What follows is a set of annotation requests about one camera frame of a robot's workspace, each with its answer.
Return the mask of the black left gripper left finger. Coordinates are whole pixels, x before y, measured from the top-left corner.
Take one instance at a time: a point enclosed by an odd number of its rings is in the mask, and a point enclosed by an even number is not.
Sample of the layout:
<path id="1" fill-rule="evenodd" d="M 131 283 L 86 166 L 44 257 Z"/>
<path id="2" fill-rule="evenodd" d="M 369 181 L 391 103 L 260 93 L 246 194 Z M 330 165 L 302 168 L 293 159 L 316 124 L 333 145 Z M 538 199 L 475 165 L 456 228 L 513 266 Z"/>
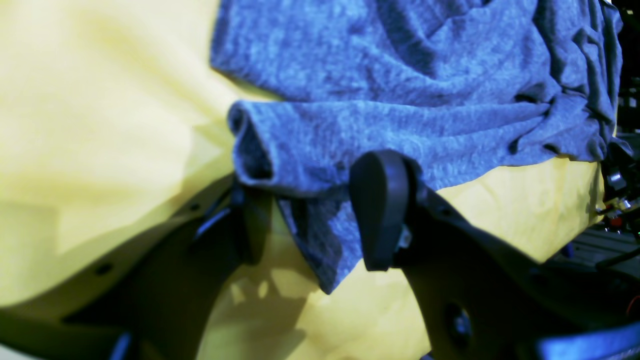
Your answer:
<path id="1" fill-rule="evenodd" d="M 227 175 L 39 296 L 1 309 L 1 344 L 44 360 L 194 360 L 228 278 L 257 265 L 269 193 Z"/>

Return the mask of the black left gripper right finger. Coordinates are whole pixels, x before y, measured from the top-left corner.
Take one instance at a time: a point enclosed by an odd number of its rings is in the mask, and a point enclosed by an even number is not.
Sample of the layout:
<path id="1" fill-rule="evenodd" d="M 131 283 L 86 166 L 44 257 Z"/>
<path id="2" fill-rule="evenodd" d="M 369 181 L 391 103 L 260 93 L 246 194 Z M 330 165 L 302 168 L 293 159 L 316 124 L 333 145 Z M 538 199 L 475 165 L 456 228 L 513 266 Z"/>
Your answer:
<path id="1" fill-rule="evenodd" d="M 436 360 L 637 360 L 628 280 L 537 264 L 468 222 L 393 150 L 350 167 L 368 271 L 402 271 Z"/>

